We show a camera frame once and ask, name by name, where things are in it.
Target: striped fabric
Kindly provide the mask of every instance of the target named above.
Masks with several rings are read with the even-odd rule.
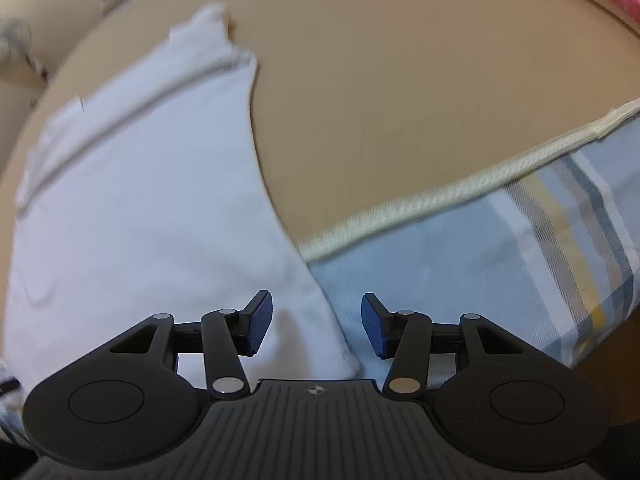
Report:
[[[435,322],[478,312],[568,366],[638,303],[640,120],[465,205],[310,264],[363,375],[382,380],[359,298]],[[440,366],[432,384],[452,370]]]

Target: white garment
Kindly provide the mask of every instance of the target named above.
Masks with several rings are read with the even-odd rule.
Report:
[[[263,288],[274,316],[258,354],[242,360],[253,383],[355,374],[264,189],[255,70],[211,4],[49,121],[17,195],[4,324],[5,359],[27,392],[151,314],[197,321]],[[200,356],[181,355],[179,372],[204,386]]]

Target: dark blue stripe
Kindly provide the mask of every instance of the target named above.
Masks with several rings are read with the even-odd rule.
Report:
[[[571,156],[566,155],[561,157],[560,161],[567,167],[571,174],[574,176],[578,185],[584,190],[589,197],[593,213],[598,221],[598,224],[602,228],[605,234],[605,238],[611,248],[611,254],[615,259],[618,267],[620,268],[620,275],[622,276],[622,319],[625,319],[626,314],[634,306],[632,305],[634,295],[634,274],[631,270],[631,264],[626,257],[625,249],[622,245],[622,241],[618,237],[616,228],[613,226],[613,222],[604,207],[604,198],[598,187],[587,176],[586,173],[578,166]]]

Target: ribbed black surface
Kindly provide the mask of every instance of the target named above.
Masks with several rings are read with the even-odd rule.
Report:
[[[519,473],[479,463],[446,442],[424,410],[370,381],[263,381],[248,399],[218,402],[180,446],[121,470],[41,460],[25,480],[602,480],[586,465]]]

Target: brown floor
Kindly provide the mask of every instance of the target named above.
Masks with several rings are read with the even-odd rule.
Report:
[[[640,309],[576,368],[609,400],[612,424],[640,420],[639,358]]]

